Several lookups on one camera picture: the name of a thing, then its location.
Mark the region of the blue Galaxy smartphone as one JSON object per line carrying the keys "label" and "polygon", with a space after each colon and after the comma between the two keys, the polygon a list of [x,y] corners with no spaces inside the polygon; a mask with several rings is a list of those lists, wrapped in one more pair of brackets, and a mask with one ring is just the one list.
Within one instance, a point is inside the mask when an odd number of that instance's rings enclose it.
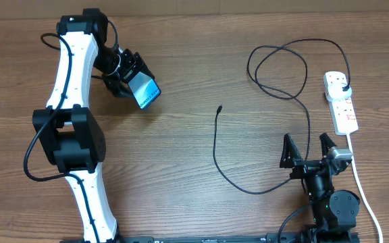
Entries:
{"label": "blue Galaxy smartphone", "polygon": [[161,94],[156,81],[142,72],[137,73],[128,85],[141,109],[146,109]]}

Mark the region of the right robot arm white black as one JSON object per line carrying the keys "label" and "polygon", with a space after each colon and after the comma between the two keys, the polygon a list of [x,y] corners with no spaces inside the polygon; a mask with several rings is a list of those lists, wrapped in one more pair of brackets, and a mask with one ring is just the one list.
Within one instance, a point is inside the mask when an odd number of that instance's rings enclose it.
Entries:
{"label": "right robot arm white black", "polygon": [[[339,148],[323,133],[319,136],[322,158],[304,160],[291,135],[284,135],[280,167],[291,169],[291,180],[302,180],[309,195],[309,204],[289,215],[280,226],[277,242],[358,242],[356,227],[360,198],[349,190],[336,190],[332,177],[342,173],[351,164],[353,153]],[[313,225],[306,225],[300,232],[284,233],[284,226],[295,215],[310,208]]]}

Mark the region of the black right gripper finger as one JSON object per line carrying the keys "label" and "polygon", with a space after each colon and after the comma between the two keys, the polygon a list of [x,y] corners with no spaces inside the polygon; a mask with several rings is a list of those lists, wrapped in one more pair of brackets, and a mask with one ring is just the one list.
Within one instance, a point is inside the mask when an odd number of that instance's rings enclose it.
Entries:
{"label": "black right gripper finger", "polygon": [[280,168],[293,168],[302,163],[302,157],[290,134],[284,135]]}
{"label": "black right gripper finger", "polygon": [[321,153],[322,157],[326,158],[328,151],[332,148],[335,147],[336,144],[332,141],[332,139],[326,134],[323,133],[319,136],[320,142],[321,142]]}

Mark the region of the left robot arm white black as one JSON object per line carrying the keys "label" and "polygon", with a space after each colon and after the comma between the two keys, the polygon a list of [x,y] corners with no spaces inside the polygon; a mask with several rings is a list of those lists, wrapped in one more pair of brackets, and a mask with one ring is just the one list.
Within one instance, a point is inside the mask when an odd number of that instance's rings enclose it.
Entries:
{"label": "left robot arm white black", "polygon": [[161,94],[155,77],[139,53],[106,46],[107,29],[113,26],[98,8],[80,15],[62,16],[56,25],[59,65],[55,85],[45,109],[36,109],[36,131],[27,148],[27,163],[40,142],[50,164],[59,173],[44,181],[65,178],[74,193],[82,219],[82,242],[123,242],[117,219],[111,212],[103,181],[105,135],[89,105],[93,70],[117,98],[134,99],[146,109]]}

